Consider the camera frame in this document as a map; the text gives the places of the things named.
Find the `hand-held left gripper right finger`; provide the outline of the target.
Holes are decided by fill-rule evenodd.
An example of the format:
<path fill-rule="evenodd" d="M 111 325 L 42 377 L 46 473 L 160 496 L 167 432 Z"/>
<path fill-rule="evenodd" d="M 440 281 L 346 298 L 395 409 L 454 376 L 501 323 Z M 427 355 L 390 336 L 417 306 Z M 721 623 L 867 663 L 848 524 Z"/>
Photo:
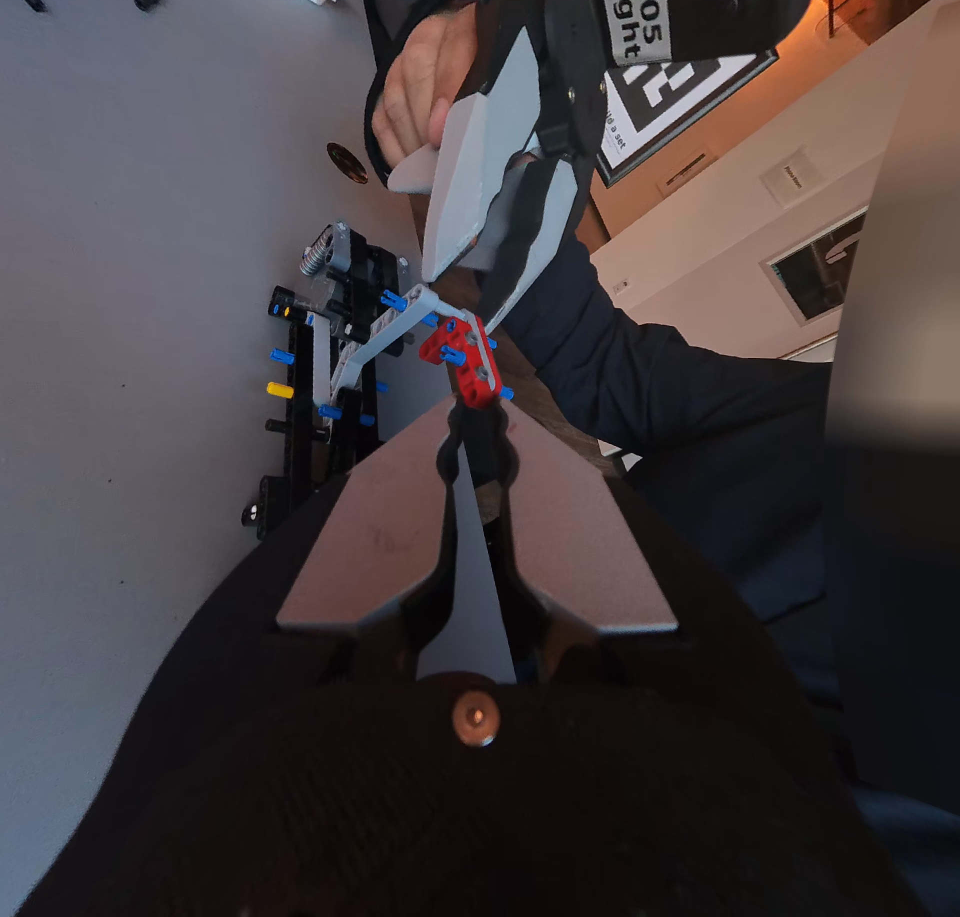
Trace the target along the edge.
<path fill-rule="evenodd" d="M 508 636 L 669 634 L 677 617 L 602 472 L 510 402 L 463 408 L 471 465 L 500 486 L 491 559 Z"/>

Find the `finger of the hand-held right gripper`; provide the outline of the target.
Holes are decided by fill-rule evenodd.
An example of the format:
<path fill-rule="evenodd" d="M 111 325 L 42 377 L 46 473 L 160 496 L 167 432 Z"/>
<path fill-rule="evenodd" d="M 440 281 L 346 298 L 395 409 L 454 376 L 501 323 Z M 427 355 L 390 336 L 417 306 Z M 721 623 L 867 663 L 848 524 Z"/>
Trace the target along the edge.
<path fill-rule="evenodd" d="M 528 143 L 541 111 L 539 65 L 525 27 L 487 92 L 448 113 L 430 195 L 421 275 L 434 282 L 479 236 L 510 159 Z"/>
<path fill-rule="evenodd" d="M 495 330 L 556 256 L 578 196 L 572 166 L 560 157 L 511 167 L 477 240 L 482 274 L 477 315 Z"/>

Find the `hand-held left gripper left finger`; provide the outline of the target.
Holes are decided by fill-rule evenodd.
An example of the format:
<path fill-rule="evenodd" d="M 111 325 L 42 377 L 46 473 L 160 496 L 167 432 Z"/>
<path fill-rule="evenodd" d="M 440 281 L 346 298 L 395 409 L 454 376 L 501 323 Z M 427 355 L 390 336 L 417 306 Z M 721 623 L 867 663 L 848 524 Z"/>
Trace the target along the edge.
<path fill-rule="evenodd" d="M 446 395 L 350 472 L 277 616 L 290 631 L 349 633 L 399 611 L 441 563 L 449 483 Z"/>

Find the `black grey red lego assembly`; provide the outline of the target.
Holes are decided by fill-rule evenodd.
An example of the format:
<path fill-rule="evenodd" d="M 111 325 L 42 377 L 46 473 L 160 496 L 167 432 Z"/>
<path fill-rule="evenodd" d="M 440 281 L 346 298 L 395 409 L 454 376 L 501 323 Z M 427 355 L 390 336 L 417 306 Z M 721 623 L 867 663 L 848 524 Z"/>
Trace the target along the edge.
<path fill-rule="evenodd" d="M 287 328 L 270 360 L 286 373 L 267 385 L 284 414 L 265 430 L 283 437 L 282 473 L 260 479 L 241 522 L 266 539 L 333 478 L 386 441 L 378 400 L 390 384 L 378 359 L 417 357 L 455 373 L 470 408 L 513 400 L 496 360 L 498 343 L 471 311 L 414 283 L 406 257 L 366 239 L 346 221 L 327 224 L 303 251 L 297 289 L 273 287 L 271 318 Z"/>

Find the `person's right forearm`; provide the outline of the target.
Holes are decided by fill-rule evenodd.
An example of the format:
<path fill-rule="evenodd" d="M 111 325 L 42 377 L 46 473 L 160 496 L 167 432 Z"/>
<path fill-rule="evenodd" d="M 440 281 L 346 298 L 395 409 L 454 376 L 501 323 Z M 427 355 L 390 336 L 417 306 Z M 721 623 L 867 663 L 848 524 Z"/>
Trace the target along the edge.
<path fill-rule="evenodd" d="M 642 457 L 704 445 L 804 482 L 824 463 L 832 369 L 690 345 L 615 307 L 586 247 L 567 241 L 504 322 L 563 418 Z"/>

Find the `person's right hand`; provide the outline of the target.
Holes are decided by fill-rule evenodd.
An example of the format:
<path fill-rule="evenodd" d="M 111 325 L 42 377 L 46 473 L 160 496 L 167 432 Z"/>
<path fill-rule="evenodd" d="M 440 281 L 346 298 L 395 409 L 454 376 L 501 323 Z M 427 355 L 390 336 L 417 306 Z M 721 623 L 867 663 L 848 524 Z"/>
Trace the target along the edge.
<path fill-rule="evenodd" d="M 476 4 L 426 16 L 406 38 L 375 97 L 371 131 L 393 170 L 424 146 L 439 149 L 477 52 Z"/>

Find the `framed marker sign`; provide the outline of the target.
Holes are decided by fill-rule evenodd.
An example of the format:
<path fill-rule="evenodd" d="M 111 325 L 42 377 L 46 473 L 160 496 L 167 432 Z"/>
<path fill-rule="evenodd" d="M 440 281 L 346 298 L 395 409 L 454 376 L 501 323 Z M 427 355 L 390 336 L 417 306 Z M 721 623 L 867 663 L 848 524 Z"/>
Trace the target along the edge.
<path fill-rule="evenodd" d="M 779 59 L 759 54 L 636 64 L 607 71 L 597 173 L 610 189 Z"/>

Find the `round dark table grommet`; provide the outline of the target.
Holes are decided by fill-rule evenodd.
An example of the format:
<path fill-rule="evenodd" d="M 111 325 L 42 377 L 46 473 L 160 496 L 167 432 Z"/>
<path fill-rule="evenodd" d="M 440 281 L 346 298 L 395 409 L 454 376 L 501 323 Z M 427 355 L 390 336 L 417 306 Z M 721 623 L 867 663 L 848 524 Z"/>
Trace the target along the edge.
<path fill-rule="evenodd" d="M 347 179 L 360 185 L 369 182 L 369 171 L 359 157 L 336 141 L 326 144 L 326 153 L 333 166 Z"/>

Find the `person's dark clothing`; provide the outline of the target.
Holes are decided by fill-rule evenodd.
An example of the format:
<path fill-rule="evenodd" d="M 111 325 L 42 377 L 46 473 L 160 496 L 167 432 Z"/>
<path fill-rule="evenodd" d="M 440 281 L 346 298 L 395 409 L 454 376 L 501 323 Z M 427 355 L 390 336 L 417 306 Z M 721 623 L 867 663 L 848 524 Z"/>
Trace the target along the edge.
<path fill-rule="evenodd" d="M 731 433 L 639 452 L 631 488 L 765 623 L 826 591 L 820 438 Z"/>

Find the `white wall sign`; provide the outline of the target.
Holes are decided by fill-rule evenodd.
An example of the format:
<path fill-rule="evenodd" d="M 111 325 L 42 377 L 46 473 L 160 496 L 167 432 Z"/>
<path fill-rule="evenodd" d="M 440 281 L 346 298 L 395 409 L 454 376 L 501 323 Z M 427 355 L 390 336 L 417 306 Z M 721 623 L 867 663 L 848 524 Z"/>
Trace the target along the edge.
<path fill-rule="evenodd" d="M 796 206 L 826 182 L 826 177 L 810 156 L 806 146 L 780 159 L 759 175 L 759 181 L 783 210 Z"/>

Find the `framed wall window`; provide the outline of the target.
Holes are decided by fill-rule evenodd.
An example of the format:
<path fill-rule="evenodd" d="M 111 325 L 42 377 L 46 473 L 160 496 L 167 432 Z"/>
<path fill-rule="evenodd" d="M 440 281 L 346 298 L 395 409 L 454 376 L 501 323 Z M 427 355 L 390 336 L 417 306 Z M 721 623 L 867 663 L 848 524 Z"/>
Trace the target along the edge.
<path fill-rule="evenodd" d="M 867 203 L 858 205 L 760 262 L 762 273 L 798 326 L 842 309 L 868 211 Z"/>

